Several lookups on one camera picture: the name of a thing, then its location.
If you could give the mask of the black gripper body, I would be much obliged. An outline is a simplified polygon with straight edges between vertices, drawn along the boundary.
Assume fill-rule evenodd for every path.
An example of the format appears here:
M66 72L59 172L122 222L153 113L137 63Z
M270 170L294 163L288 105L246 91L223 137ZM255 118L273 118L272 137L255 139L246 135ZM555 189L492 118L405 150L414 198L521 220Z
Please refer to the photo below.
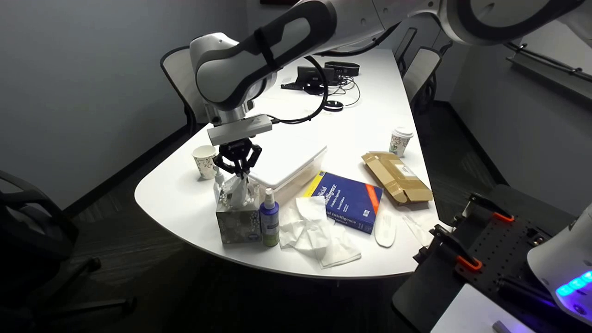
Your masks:
M240 141L222 144L216 155L220 155L225 163L235 165L236 176L242 176L242 163L251 153L260 153L260 152L262 148L259 144L253 144L249 139L240 139Z

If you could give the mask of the white robot base blue light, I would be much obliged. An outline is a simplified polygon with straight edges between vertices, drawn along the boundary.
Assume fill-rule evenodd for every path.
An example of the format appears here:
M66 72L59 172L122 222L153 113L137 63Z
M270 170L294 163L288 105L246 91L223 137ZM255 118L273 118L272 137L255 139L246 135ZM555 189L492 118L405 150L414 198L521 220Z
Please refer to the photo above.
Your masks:
M527 266L571 318L592 326L592 205L527 252Z

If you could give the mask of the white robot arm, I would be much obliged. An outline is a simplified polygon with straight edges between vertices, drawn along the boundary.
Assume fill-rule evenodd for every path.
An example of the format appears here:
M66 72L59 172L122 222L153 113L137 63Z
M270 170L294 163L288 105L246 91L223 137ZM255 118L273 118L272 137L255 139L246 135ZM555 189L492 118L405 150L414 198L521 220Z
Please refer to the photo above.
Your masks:
M248 104L285 65L333 54L418 15L433 17L462 44L508 42L551 20L566 22L581 39L590 37L590 0L297 0L242 41L214 31L188 44L198 96L214 111L209 129L218 148L214 165L238 178L255 166L260 148L251 139L273 120L251 116Z

